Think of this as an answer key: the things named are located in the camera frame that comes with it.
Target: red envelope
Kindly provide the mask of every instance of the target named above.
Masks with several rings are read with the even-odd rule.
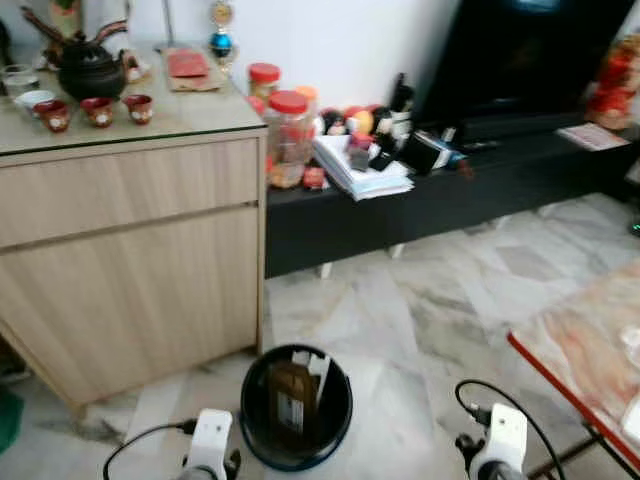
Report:
[[[204,77],[209,74],[209,65],[201,52],[180,48],[167,56],[169,75],[174,78]]]

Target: stack of papers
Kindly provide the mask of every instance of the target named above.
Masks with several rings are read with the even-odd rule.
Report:
[[[573,143],[592,152],[608,150],[629,144],[624,138],[614,135],[609,130],[605,130],[595,123],[585,123],[577,127],[562,128],[557,130],[557,132],[559,135],[568,138]]]
[[[313,141],[315,159],[338,186],[357,202],[367,198],[408,192],[413,182],[407,178],[409,170],[392,162],[382,172],[369,169],[360,172],[351,169],[346,152],[349,135],[316,137]]]

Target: cabinet drawer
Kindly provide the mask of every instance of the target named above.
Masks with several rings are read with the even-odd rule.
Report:
[[[256,342],[258,209],[0,256],[0,327],[85,404]]]
[[[257,140],[0,169],[0,248],[258,198]]]

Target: black tv screen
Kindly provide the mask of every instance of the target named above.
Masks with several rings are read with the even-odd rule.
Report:
[[[633,3],[462,0],[414,120],[576,110]]]

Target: table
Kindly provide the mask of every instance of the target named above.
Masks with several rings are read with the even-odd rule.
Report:
[[[627,327],[640,328],[640,259],[543,311],[530,324],[512,330],[508,339],[586,421],[593,438],[563,457],[569,460],[600,443],[627,473],[639,478],[640,445],[627,439],[620,427],[625,410],[640,393],[640,371],[620,339]],[[547,474],[544,469],[538,473]]]

